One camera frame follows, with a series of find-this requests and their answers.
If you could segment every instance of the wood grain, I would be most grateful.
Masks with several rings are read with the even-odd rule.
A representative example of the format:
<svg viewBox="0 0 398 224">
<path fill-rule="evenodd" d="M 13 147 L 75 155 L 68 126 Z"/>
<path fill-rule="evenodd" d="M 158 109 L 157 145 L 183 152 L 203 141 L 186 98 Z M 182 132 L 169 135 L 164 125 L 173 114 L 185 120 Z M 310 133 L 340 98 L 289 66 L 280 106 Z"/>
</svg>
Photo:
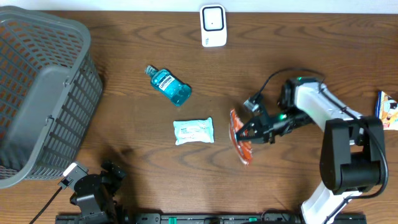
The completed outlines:
<svg viewBox="0 0 398 224">
<path fill-rule="evenodd" d="M 240 107 L 280 68 L 326 73 L 329 89 L 362 114 L 373 114 L 377 91 L 398 98 L 398 16 L 228 13 L 228 43 L 204 49 L 198 13 L 50 12 L 86 25 L 92 57 L 105 79 L 100 102 L 78 160 L 90 172 L 113 159 L 129 173 L 118 198 L 133 212 L 262 212 L 294 210 L 320 182 L 322 132 L 314 125 L 256 145 L 244 167 L 228 137 L 229 110 Z M 168 68 L 192 86 L 180 108 L 155 91 L 146 65 Z M 272 112 L 288 73 L 264 90 Z M 215 143 L 175 145 L 173 121 L 214 121 Z M 397 223 L 398 132 L 386 131 L 390 181 L 375 199 L 354 201 L 368 223 Z M 0 190 L 0 222 L 27 223 L 57 189 L 57 181 L 25 181 Z M 39 219 L 77 212 L 63 191 Z"/>
</svg>

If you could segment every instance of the mouthwash bottle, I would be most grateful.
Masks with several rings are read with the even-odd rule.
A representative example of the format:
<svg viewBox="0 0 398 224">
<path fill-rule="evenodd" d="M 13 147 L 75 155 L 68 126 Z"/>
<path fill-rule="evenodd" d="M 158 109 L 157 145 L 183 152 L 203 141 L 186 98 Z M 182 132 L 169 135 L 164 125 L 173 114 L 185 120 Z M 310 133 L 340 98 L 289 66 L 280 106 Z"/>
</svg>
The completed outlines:
<svg viewBox="0 0 398 224">
<path fill-rule="evenodd" d="M 191 88 L 178 80 L 168 70 L 160 71 L 148 65 L 145 73 L 151 78 L 150 84 L 163 93 L 175 106 L 181 106 L 191 95 Z"/>
</svg>

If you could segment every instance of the bottle label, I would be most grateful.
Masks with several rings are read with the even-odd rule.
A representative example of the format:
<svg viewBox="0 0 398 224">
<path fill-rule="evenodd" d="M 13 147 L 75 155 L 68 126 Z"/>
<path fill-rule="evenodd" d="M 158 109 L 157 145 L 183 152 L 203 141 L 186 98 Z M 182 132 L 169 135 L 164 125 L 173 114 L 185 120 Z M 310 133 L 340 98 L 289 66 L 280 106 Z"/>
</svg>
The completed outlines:
<svg viewBox="0 0 398 224">
<path fill-rule="evenodd" d="M 163 91 L 175 80 L 171 75 L 167 76 L 161 83 L 159 83 L 159 88 Z"/>
</svg>

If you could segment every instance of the white background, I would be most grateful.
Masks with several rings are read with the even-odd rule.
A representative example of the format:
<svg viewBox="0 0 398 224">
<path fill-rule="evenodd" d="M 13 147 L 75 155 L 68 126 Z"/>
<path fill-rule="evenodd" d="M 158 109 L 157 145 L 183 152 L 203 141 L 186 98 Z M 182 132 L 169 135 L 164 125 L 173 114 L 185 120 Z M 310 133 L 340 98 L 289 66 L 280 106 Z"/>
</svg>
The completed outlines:
<svg viewBox="0 0 398 224">
<path fill-rule="evenodd" d="M 218 3 L 228 12 L 340 12 L 398 14 L 398 0 L 0 0 L 36 10 L 183 11 L 198 12 Z"/>
</svg>

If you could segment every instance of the plastic basket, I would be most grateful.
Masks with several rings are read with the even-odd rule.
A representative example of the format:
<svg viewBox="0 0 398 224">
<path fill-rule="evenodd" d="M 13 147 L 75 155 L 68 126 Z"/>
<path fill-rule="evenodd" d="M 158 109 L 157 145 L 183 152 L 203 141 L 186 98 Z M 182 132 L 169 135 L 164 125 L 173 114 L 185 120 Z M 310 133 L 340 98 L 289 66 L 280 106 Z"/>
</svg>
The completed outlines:
<svg viewBox="0 0 398 224">
<path fill-rule="evenodd" d="M 73 162 L 102 95 L 79 22 L 0 7 L 0 188 L 56 179 Z"/>
</svg>

